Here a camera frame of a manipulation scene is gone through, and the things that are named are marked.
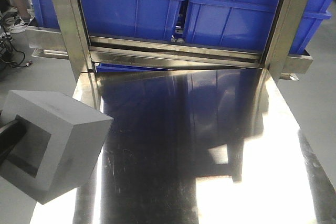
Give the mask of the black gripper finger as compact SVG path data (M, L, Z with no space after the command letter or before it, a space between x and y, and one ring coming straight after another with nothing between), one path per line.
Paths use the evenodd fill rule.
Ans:
M26 128L19 120L13 120L1 127L1 164L25 134Z

